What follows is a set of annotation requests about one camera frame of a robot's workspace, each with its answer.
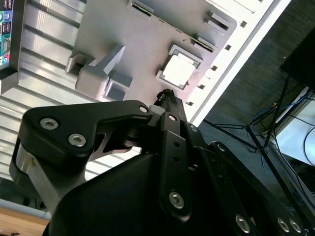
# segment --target mounting hole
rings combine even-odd
[[[225,178],[224,178],[222,175],[219,175],[219,179],[220,179],[223,183],[226,183],[226,180],[225,180]]]
[[[174,159],[174,161],[177,161],[177,162],[180,162],[180,160],[181,160],[178,156],[174,156],[173,159]]]
[[[144,106],[139,106],[139,109],[140,111],[144,112],[144,113],[147,113],[148,112],[148,109]]]
[[[178,142],[173,142],[173,144],[178,148],[180,147],[180,144]]]
[[[212,159],[212,163],[216,166],[219,166],[218,162],[215,159]]]

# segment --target black cable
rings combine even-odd
[[[310,131],[306,134],[304,140],[303,140],[303,153],[304,153],[304,156],[305,158],[307,159],[307,161],[312,165],[314,166],[314,164],[310,161],[309,157],[307,156],[306,154],[306,150],[305,150],[305,143],[306,143],[306,140],[307,140],[307,137],[310,135],[310,133],[315,129],[315,127],[313,127],[312,129],[310,129]]]
[[[311,126],[315,126],[315,124],[308,123],[308,122],[306,122],[305,120],[302,120],[302,119],[300,119],[300,118],[298,118],[298,117],[295,117],[295,116],[292,116],[292,115],[288,115],[288,116],[289,116],[289,117],[296,118],[296,119],[298,119],[298,120],[304,122],[305,124],[309,124],[309,125],[311,125]]]
[[[281,153],[281,151],[280,151],[280,147],[279,147],[279,144],[278,144],[278,141],[277,141],[277,136],[276,136],[275,131],[274,131],[274,135],[275,135],[275,136],[274,136],[274,139],[275,139],[276,145],[277,145],[277,147],[278,147],[279,154],[280,154],[281,158],[283,159],[283,161],[288,165],[288,161],[285,159],[285,157],[282,155],[282,153]],[[312,205],[312,207],[315,208],[315,205],[312,203],[312,201],[310,200],[310,198],[306,195],[306,192],[305,192],[305,190],[304,190],[304,187],[302,186],[300,177],[298,176],[298,174],[295,172],[295,170],[294,170],[290,165],[288,165],[288,166],[290,167],[290,169],[291,169],[291,170],[293,171],[293,173],[295,174],[295,177],[296,177],[297,181],[299,182],[299,185],[300,185],[300,187],[301,187],[301,189],[302,189],[302,191],[303,191],[303,194],[304,194],[305,198],[309,201],[309,203]]]

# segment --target wooden surface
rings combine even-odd
[[[42,236],[47,220],[0,207],[0,235]]]

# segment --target silver metal part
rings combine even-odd
[[[44,119],[42,119],[40,121],[40,125],[44,129],[49,129],[49,130],[53,130],[53,129],[57,129],[58,128],[58,122],[55,121],[54,119],[51,119],[51,118],[44,118]]]
[[[81,134],[71,134],[68,138],[68,141],[72,146],[78,148],[83,147],[87,143],[87,140]]]
[[[235,217],[236,224],[240,229],[246,233],[249,234],[251,231],[250,225],[247,223],[247,221],[240,215],[236,215]]]
[[[283,231],[287,233],[290,232],[289,226],[282,219],[278,218],[278,224],[280,225],[281,229],[283,229]]]
[[[295,229],[296,232],[298,232],[298,233],[302,232],[300,226],[294,220],[290,219],[290,224]]]
[[[217,146],[218,146],[218,149],[220,149],[221,151],[225,151],[225,149],[223,147],[221,147],[220,144],[218,144]]]
[[[184,207],[184,199],[177,192],[171,192],[169,194],[169,200],[170,200],[171,204],[177,209],[182,209]]]
[[[148,112],[148,109],[145,108],[145,107],[140,106],[139,109],[140,109],[140,111],[142,111],[142,112],[144,112],[144,113],[147,113],[147,112]]]
[[[176,117],[172,116],[172,115],[169,115],[168,116],[172,121],[176,121]]]
[[[71,189],[86,182],[84,171],[76,176],[56,174],[55,170],[27,152],[22,145],[17,153],[16,165],[29,176],[50,213],[55,211],[58,202]]]
[[[194,126],[193,124],[190,126],[190,128],[194,131],[194,132],[197,132],[198,129],[196,128],[196,126]]]

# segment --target tripod stand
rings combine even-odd
[[[224,124],[224,123],[220,123],[220,124],[214,124],[212,122],[209,122],[208,120],[203,120],[206,124],[216,128],[217,130],[229,135],[230,137],[232,137],[233,139],[241,142],[242,144],[252,148],[255,152],[259,152],[262,156],[262,158],[264,158],[264,160],[267,162],[268,166],[270,167],[271,171],[273,172],[274,176],[276,177],[277,181],[279,182],[279,184],[281,185],[282,189],[284,190],[285,194],[288,196],[289,200],[292,202],[294,208],[296,209],[297,213],[302,214],[302,218],[306,217],[307,214],[314,214],[315,211],[314,211],[314,200],[313,199],[309,199],[309,195],[306,194],[306,192],[309,193],[309,190],[305,191],[305,187],[302,186],[301,184],[301,180],[299,179],[298,175],[295,174],[296,176],[294,176],[293,174],[293,171],[292,171],[292,168],[290,166],[288,166],[288,163],[286,161],[282,161],[282,164],[284,166],[284,168],[286,168],[288,170],[288,173],[291,175],[291,179],[294,179],[294,180],[298,180],[299,182],[299,187],[301,188],[302,190],[302,193],[303,193],[303,200],[305,200],[306,203],[310,203],[310,205],[312,206],[311,207],[311,211],[309,212],[306,212],[306,214],[303,214],[301,211],[301,208],[299,208],[299,205],[296,201],[296,199],[294,198],[294,196],[292,195],[290,189],[289,189],[289,186],[288,184],[283,180],[283,178],[281,177],[281,174],[279,172],[276,171],[276,168],[272,162],[272,160],[270,159],[270,157],[268,156],[268,153],[267,153],[267,148],[269,146],[269,142],[270,142],[270,139],[272,137],[272,134],[274,132],[274,129],[276,127],[276,120],[277,120],[277,117],[278,117],[278,114],[279,114],[279,111],[281,109],[281,104],[283,102],[283,99],[284,99],[284,96],[285,96],[285,92],[287,90],[287,86],[288,86],[288,82],[289,82],[289,77],[286,79],[285,83],[284,83],[284,86],[283,86],[283,89],[282,89],[282,92],[281,92],[281,95],[280,95],[280,98],[277,102],[277,105],[274,106],[272,109],[266,111],[265,113],[255,117],[253,119],[253,121],[247,125],[238,125],[238,124]],[[259,122],[261,122],[264,118],[266,118],[267,116],[269,116],[270,114],[272,114],[274,112],[274,115],[272,117],[272,122],[271,124],[269,125],[268,127],[268,130],[267,130],[267,133],[266,133],[266,139],[264,141],[263,144],[260,143],[260,141],[258,140],[257,136],[253,133],[252,131],[252,127],[257,125]],[[228,132],[227,130],[225,129],[245,129],[246,132],[250,135],[252,141],[253,141],[253,144],[250,144],[249,142],[241,139],[240,137]]]

